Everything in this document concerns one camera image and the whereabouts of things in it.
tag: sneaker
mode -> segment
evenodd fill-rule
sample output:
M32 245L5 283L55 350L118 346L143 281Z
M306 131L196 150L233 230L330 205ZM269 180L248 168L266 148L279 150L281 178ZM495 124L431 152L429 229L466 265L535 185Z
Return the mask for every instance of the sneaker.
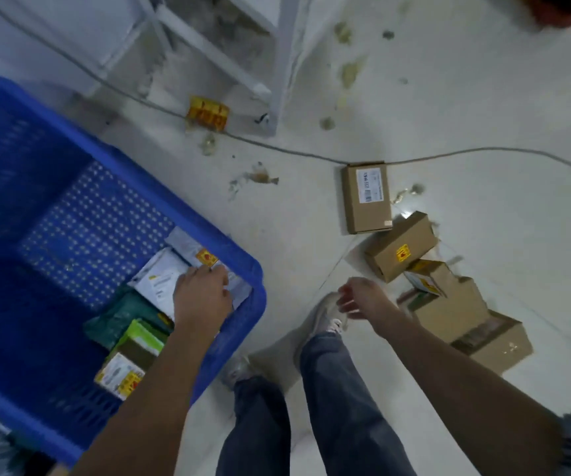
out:
M322 333L341 335L347 329L347 314L340 312L336 305L340 297L339 293L333 292L323 297L321 302L319 302L314 312L312 330L294 353L294 365L297 369L299 368L301 351L303 351L303 347L310 339Z
M228 359L219 373L219 379L231 391L239 381L245 381L254 376L259 376L259 373L250 365L248 358L237 353Z

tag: white floor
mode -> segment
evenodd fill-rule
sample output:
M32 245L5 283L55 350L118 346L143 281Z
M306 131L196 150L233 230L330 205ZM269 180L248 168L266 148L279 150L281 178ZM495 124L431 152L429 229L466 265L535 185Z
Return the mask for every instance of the white floor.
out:
M345 19L352 45L329 35L306 60L275 144L353 162L491 145L571 159L571 30L532 31L508 0L353 0ZM388 29L392 40L381 36ZM362 55L365 67L344 94L339 67ZM226 77L203 60L185 53L176 62L154 78L157 102L173 106L182 87L195 90L200 80L233 107L249 100L238 87L228 92ZM336 128L325 132L319 119L328 115ZM369 275L355 249L364 238L345 232L339 167L222 137L205 157L202 137L135 103L103 134L262 264L268 308L243 344L253 352L297 327L349 276ZM279 184L244 183L232 197L230 182L258 162ZM476 279L491 308L524 322L535 354L505 378L553 411L570 411L571 169L492 151L388 174L392 194L424 184L423 195L396 208L424 211L439 224L435 256L463 257L455 270ZM392 283L390 295L403 284ZM416 472L474 474L385 342L365 324L353 324L345 342ZM292 474L324 474L300 381L287 400ZM233 424L232 396L212 384L191 409L178 474L213 474Z

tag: blue plastic crate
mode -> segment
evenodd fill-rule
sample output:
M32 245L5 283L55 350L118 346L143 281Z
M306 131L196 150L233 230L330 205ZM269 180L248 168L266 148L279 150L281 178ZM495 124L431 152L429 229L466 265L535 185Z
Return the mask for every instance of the blue plastic crate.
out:
M253 287L226 320L193 401L266 306L259 263L115 147L0 78L0 421L74 464L120 401L83 334L179 226Z

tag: gray cable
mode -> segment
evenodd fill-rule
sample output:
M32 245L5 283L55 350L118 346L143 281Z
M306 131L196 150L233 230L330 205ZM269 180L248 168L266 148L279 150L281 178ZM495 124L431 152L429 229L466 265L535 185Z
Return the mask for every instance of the gray cable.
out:
M81 71L83 71L85 74L90 76L90 78L94 79L95 81L104 85L105 87L115 91L115 93L118 93L118 94L122 95L123 97L129 98L129 99L131 99L131 100L133 100L139 104L142 104L148 108L152 108L154 110L161 111L161 112L166 113L168 115L171 115L173 117L178 117L180 119L186 119L186 115L184 115L183 113L179 113L178 111L170 110L170 109L168 109L162 105L148 101L141 96L133 95L127 91L124 91L120 87L116 87L115 85L113 85L112 83L103 79L102 77L99 77L99 75L96 75L96 73L94 73L93 70L87 68L83 63L79 62L72 55L70 55L66 51L62 50L61 48L57 47L56 45L54 45L49 40L46 40L41 35L37 34L35 31L31 30L27 26L23 25L22 23L19 23L14 18L12 18L10 15L8 15L6 12L4 12L1 8L0 8L0 18L2 18L7 23L12 25L14 28L25 33L28 37L36 40L37 42L41 43L42 45L49 48L53 52L62 56L68 62L72 63L73 65L78 67ZM330 157L324 157L323 155L317 155L315 153L310 153L310 152L306 152L306 151L298 151L298 150L290 150L288 148L281 148L281 147L271 145L268 143L263 143L263 142L259 142L256 140L251 140L249 138L245 138L245 137L242 137L240 135L234 135L234 134L226 132L226 131L223 131L220 133L222 135L233 138L235 140L242 141L244 143L249 143L251 145L255 145L255 146L258 146L261 148L267 148L268 150L279 151L281 153L287 153L290 155L297 155L298 157L306 157L309 159L325 160L326 162L332 162L334 164L339 164L339 165L347 165L350 163L350 162L347 162L345 160L331 159ZM480 152L480 151L512 151L512 152L518 152L518 153L531 153L533 155L541 155L542 157L546 157L548 159L555 160L556 162L559 162L560 164L563 164L567 167L571 167L571 161L570 160L563 159L562 157L555 155L553 153L550 153L548 151L533 150L533 149L528 149L528 148L499 147L499 146L467 148L466 150L457 150L457 151L451 151L448 153L440 153L438 155L431 155L429 157L420 157L418 159L398 160L395 162L387 162L386 165L388 165L388 166L399 166L399 165L405 165L405 164L414 164L416 162L425 162L427 160L443 159L445 157L452 157L454 155L461 155L463 153L475 153L475 152Z

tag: gray jeans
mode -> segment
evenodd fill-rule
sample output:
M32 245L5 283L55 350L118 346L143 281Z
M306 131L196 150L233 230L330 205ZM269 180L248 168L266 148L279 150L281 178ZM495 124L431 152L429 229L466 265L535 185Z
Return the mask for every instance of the gray jeans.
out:
M305 345L301 376L328 476L416 475L340 336L323 333ZM279 387L261 376L238 382L235 415L216 475L288 476L290 421Z

